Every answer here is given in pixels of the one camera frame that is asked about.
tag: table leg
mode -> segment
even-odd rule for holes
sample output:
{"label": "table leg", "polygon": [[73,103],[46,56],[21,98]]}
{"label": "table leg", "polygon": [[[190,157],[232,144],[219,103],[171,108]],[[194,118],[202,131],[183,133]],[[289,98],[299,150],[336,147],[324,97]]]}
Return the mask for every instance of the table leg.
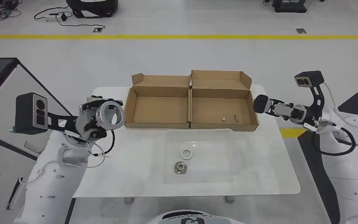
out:
{"label": "table leg", "polygon": [[134,198],[124,198],[123,201],[124,201],[125,204],[132,204],[133,201],[134,201]]}
{"label": "table leg", "polygon": [[235,202],[235,196],[225,196],[226,203],[232,204]]}

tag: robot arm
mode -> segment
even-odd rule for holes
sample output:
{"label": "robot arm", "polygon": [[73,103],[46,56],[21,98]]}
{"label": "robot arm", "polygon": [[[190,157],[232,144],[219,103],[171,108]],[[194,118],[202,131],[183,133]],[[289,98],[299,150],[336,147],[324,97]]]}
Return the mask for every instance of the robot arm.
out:
{"label": "robot arm", "polygon": [[[311,106],[285,104],[276,99],[269,99],[266,95],[259,95],[253,103],[254,111],[266,113],[271,116],[283,117],[295,124],[302,125],[305,129],[320,134],[321,148],[328,152],[323,152],[315,146],[314,148],[324,155],[342,156],[352,152],[356,146],[353,135],[344,127],[347,122],[342,122],[340,116],[329,108],[324,107],[324,96],[320,85],[324,83],[324,78],[320,71],[302,72],[295,76],[296,84],[299,87],[308,87],[313,95]],[[347,147],[346,142],[351,147],[341,152],[342,148]]]}
{"label": "robot arm", "polygon": [[[48,112],[47,99],[38,94],[17,97],[12,132],[55,131],[37,159],[28,182],[22,183],[26,184],[25,205],[15,223],[64,223],[72,196],[84,172],[90,168],[87,165],[92,146],[97,145],[96,140],[105,138],[108,130],[118,129],[124,123],[122,105],[121,101],[92,96],[81,105],[78,116],[60,116]],[[101,151],[95,156],[102,156],[104,161],[105,153]]]}

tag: transparent plastic tray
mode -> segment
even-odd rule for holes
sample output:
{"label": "transparent plastic tray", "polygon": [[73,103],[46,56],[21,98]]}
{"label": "transparent plastic tray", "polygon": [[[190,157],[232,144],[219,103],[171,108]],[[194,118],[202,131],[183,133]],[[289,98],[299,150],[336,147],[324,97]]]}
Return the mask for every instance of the transparent plastic tray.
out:
{"label": "transparent plastic tray", "polygon": [[[168,130],[164,137],[165,183],[227,183],[233,181],[234,139],[230,129]],[[181,153],[192,152],[185,160]],[[175,163],[187,165],[185,174],[176,174]]]}

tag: metal ring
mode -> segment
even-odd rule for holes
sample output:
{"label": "metal ring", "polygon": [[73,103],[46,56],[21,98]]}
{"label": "metal ring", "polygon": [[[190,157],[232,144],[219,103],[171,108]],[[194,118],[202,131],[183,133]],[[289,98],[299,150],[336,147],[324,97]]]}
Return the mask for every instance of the metal ring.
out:
{"label": "metal ring", "polygon": [[[185,152],[189,152],[189,153],[190,153],[189,157],[185,157],[185,156],[184,156],[184,153],[185,153]],[[192,157],[192,152],[191,152],[190,150],[184,150],[184,151],[181,153],[181,157],[182,157],[184,160],[189,160],[189,159],[191,159],[191,157]]]}
{"label": "metal ring", "polygon": [[176,174],[185,174],[187,166],[185,162],[179,161],[174,165],[174,172]]}
{"label": "metal ring", "polygon": [[[106,110],[107,107],[114,106],[117,108],[115,111],[117,115],[117,122],[116,124],[112,124],[111,121],[107,120],[106,117]],[[117,128],[120,128],[125,121],[125,114],[123,111],[123,108],[116,102],[113,101],[107,101],[104,102],[96,111],[96,120],[97,125],[103,127],[106,130],[115,130]]]}

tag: cardboard box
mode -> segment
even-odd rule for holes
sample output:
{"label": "cardboard box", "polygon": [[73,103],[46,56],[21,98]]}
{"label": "cardboard box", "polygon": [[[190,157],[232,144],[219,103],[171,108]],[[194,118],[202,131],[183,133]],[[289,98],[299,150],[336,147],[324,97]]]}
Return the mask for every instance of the cardboard box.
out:
{"label": "cardboard box", "polygon": [[249,90],[252,81],[244,72],[192,71],[191,81],[191,129],[254,131],[257,128]]}
{"label": "cardboard box", "polygon": [[132,76],[124,112],[127,128],[189,128],[189,76]]}

